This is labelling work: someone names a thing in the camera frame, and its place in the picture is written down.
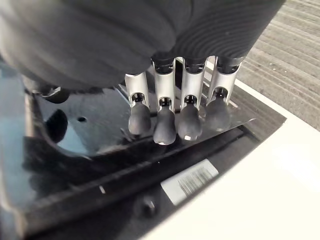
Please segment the right robot hand silver fingers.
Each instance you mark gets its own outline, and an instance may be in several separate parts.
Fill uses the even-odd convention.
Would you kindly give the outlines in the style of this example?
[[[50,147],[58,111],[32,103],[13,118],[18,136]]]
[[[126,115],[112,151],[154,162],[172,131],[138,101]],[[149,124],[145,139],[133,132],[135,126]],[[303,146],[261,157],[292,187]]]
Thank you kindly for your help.
[[[146,70],[154,70],[153,140],[202,134],[199,106],[207,59],[216,58],[207,126],[223,131],[236,74],[282,7],[281,0],[3,0],[0,55],[33,95],[125,82],[129,132],[151,127]]]

